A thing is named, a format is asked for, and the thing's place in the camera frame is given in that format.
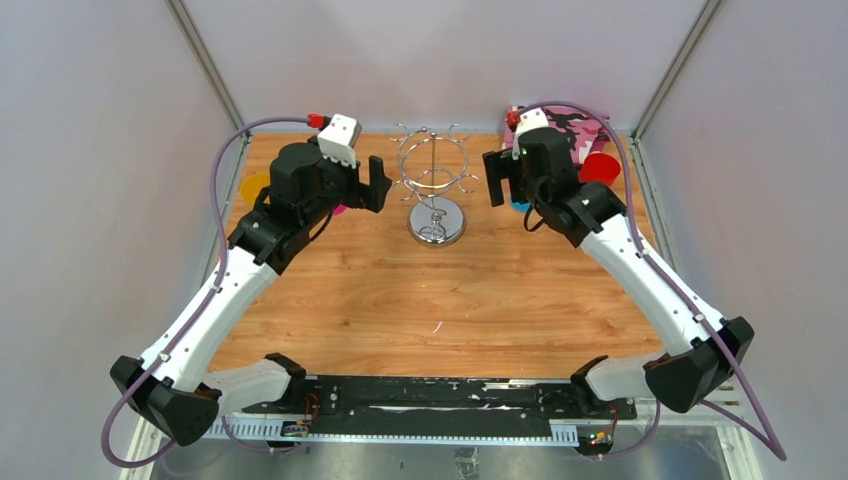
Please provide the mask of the red wine glass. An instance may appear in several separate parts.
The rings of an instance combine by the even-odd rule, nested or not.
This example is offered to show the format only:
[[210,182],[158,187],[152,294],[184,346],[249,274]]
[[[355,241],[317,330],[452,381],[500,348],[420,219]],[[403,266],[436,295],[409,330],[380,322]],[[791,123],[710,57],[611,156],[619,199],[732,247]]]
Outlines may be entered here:
[[581,183],[601,183],[611,187],[622,172],[620,162],[612,155],[590,153],[578,170],[578,180]]

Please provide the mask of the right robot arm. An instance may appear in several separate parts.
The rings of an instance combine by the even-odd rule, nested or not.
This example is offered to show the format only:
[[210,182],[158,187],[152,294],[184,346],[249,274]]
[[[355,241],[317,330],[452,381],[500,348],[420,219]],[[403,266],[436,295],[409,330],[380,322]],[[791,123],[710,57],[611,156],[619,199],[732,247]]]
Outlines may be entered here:
[[571,377],[571,403],[596,417],[625,397],[653,398],[686,413],[731,378],[754,339],[742,316],[728,318],[701,299],[650,245],[607,185],[582,182],[564,133],[541,127],[519,136],[513,150],[487,152],[483,165],[492,205],[507,183],[549,229],[603,267],[650,322],[656,354],[599,356]]

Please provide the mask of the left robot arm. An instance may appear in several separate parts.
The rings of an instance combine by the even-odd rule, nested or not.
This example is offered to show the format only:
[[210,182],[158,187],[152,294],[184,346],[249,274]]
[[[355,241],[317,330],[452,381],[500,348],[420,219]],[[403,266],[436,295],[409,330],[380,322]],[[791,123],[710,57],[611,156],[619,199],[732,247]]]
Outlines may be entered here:
[[284,146],[269,182],[230,234],[224,256],[169,329],[140,357],[119,357],[110,370],[130,408],[179,446],[199,440],[222,416],[260,403],[283,413],[306,400],[305,370],[280,353],[253,365],[210,372],[208,366],[247,308],[317,238],[339,206],[378,213],[391,186],[383,160],[359,166],[323,153],[317,140]]

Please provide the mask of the chrome wine glass rack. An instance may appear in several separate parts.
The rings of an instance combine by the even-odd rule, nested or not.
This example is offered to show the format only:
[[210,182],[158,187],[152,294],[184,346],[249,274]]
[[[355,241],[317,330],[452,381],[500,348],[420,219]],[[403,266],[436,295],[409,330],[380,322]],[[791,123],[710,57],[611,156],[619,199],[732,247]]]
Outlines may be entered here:
[[[421,126],[411,128],[403,123],[395,125],[395,132],[387,132],[387,138],[397,144],[396,162],[399,178],[395,186],[407,190],[405,201],[414,201],[407,216],[407,231],[419,244],[430,248],[443,248],[456,243],[465,233],[466,215],[462,207],[448,197],[448,193],[457,189],[464,194],[474,192],[463,185],[466,179],[478,181],[479,177],[470,173],[470,156],[465,143],[469,134],[457,136],[456,123],[447,131],[440,133],[432,128]],[[450,145],[461,156],[461,167],[453,171],[439,164],[438,148]],[[429,166],[418,174],[411,174],[407,163],[419,150],[429,150]]]

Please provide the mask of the blue wine glass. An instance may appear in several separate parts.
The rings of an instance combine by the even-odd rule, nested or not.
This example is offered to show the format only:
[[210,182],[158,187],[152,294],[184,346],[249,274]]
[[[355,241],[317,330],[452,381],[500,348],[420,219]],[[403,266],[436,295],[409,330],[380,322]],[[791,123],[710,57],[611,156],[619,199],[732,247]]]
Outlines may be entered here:
[[511,206],[514,210],[521,214],[526,214],[531,209],[531,205],[526,202],[512,202]]

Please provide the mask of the yellow wine glass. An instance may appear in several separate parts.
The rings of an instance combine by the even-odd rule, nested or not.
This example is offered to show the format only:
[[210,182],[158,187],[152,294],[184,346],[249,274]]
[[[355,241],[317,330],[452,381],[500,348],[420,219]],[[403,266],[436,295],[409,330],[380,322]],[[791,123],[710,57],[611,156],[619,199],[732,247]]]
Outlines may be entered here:
[[256,198],[260,195],[263,188],[270,185],[270,175],[268,173],[256,173],[248,176],[240,185],[239,194],[241,198],[252,205]]

